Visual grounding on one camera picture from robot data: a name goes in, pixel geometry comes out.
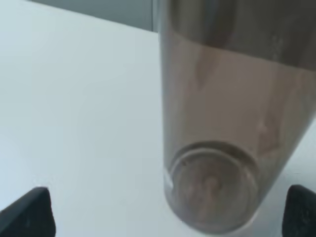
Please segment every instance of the black object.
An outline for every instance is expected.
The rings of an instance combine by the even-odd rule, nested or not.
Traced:
[[[283,237],[316,237],[316,194],[300,185],[287,194]]]
[[[47,188],[35,188],[0,212],[0,237],[54,237]]]

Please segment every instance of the white table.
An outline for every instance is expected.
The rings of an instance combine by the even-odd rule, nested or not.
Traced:
[[[57,237],[201,237],[162,190],[158,36],[0,0],[0,209],[48,186]],[[279,237],[291,184],[316,190],[316,123],[254,223]]]

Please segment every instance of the glass bottom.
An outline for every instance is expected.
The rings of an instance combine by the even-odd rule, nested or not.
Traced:
[[[226,143],[191,145],[165,172],[165,194],[172,210],[191,227],[222,234],[251,220],[258,206],[256,166]]]

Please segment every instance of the gray wall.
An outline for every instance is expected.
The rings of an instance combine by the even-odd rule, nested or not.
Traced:
[[[152,31],[158,0],[33,0]]]
[[[153,31],[155,32],[159,30],[159,1],[153,0]]]

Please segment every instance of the clear glass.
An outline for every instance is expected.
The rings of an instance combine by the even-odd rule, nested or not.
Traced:
[[[253,217],[316,111],[314,0],[162,0],[165,194],[207,233]]]

